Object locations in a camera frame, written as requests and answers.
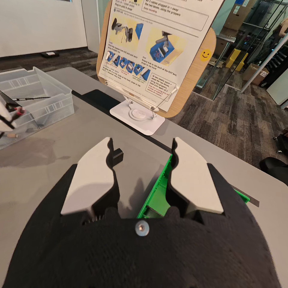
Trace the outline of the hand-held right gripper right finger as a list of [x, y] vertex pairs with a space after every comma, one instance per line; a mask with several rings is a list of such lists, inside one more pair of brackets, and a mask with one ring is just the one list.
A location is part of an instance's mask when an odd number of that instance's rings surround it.
[[165, 197], [171, 207], [178, 208], [181, 218], [192, 218], [197, 211], [224, 212], [207, 161], [179, 137], [172, 141]]

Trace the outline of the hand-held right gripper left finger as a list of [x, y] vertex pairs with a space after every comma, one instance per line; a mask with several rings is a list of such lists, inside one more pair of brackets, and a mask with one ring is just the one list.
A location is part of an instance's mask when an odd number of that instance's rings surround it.
[[63, 203], [62, 216], [85, 212], [104, 219], [108, 208], [118, 208], [120, 190], [114, 170], [113, 139], [104, 138], [78, 161]]

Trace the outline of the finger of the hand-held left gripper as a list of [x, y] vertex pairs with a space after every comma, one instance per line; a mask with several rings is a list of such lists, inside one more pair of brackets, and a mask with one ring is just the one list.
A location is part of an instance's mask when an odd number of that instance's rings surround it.
[[18, 108], [16, 101], [8, 97], [4, 92], [0, 91], [0, 122], [1, 124], [11, 123], [14, 124], [15, 121], [12, 121], [14, 114]]
[[12, 122], [7, 120], [5, 117], [0, 117], [0, 132], [10, 132], [14, 130]]

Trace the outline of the dark grey usb hub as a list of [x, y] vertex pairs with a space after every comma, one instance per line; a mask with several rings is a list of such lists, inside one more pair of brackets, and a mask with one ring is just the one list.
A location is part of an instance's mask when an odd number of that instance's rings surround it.
[[113, 152], [113, 167], [123, 161], [124, 153], [123, 151], [118, 148]]

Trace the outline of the clear plastic box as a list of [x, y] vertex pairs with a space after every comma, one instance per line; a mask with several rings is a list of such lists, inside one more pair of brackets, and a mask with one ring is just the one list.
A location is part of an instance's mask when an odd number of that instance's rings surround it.
[[25, 110], [14, 130], [1, 132], [1, 150], [74, 114], [72, 90], [37, 67], [2, 72], [0, 89]]

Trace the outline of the green plastic bin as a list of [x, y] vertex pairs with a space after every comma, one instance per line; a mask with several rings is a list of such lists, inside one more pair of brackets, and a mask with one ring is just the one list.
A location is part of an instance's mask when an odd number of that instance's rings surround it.
[[168, 176], [172, 170], [171, 166], [172, 155], [170, 155], [162, 172], [160, 173], [156, 183], [154, 184], [149, 196], [147, 197], [143, 207], [141, 208], [137, 218], [151, 219], [163, 218], [170, 208], [166, 200], [166, 189]]

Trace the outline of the instruction sheet on stand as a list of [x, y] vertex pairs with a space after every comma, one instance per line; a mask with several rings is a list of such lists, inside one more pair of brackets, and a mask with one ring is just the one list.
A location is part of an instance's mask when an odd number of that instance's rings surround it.
[[[99, 81], [102, 84], [104, 84], [106, 87], [109, 87], [109, 88], [113, 89], [114, 91], [118, 92], [123, 97], [124, 96], [127, 96], [127, 97], [133, 96], [133, 97], [137, 98], [131, 92], [126, 92], [122, 88], [119, 88], [118, 86], [114, 85], [113, 83], [109, 82], [108, 80], [106, 80], [105, 78], [102, 78], [100, 76], [100, 66], [101, 66], [101, 62], [104, 58], [104, 51], [105, 51], [105, 47], [106, 47], [108, 22], [109, 22], [109, 16], [110, 16], [110, 12], [111, 12], [111, 6], [112, 6], [112, 1], [109, 1], [107, 6], [106, 6], [105, 13], [104, 13], [103, 28], [102, 28], [102, 32], [101, 32], [101, 38], [100, 38], [98, 60], [97, 60], [97, 64], [96, 64], [97, 76], [99, 78]], [[182, 108], [184, 107], [185, 103], [187, 102], [191, 92], [195, 88], [198, 80], [200, 79], [200, 76], [204, 72], [204, 69], [206, 68], [206, 66], [209, 62], [209, 61], [207, 61], [207, 62], [201, 61], [200, 60], [200, 53], [204, 49], [210, 49], [212, 52], [214, 52], [215, 47], [216, 47], [216, 34], [215, 34], [213, 28], [210, 27], [210, 29], [208, 30], [198, 52], [197, 52], [197, 54], [193, 60], [193, 62], [190, 65], [190, 68], [189, 68], [181, 86], [179, 87], [179, 91], [177, 92], [177, 95], [175, 96], [175, 99], [173, 100], [169, 110], [164, 111], [164, 110], [160, 109], [159, 107], [157, 107], [159, 109], [159, 111], [157, 112], [158, 115], [160, 115], [164, 118], [170, 118], [170, 117], [176, 116], [182, 110]]]

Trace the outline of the yellow smiley sticker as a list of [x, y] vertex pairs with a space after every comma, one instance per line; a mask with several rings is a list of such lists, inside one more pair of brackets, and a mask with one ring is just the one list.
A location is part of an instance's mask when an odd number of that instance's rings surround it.
[[200, 60], [203, 62], [207, 62], [211, 59], [212, 56], [212, 51], [210, 49], [204, 49], [201, 53], [200, 53]]

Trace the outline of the yellow bin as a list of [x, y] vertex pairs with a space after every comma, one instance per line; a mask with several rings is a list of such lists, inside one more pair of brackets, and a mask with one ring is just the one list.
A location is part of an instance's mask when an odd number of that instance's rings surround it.
[[244, 61], [248, 56], [248, 52], [234, 48], [225, 61], [225, 67], [231, 71], [240, 72], [244, 66]]

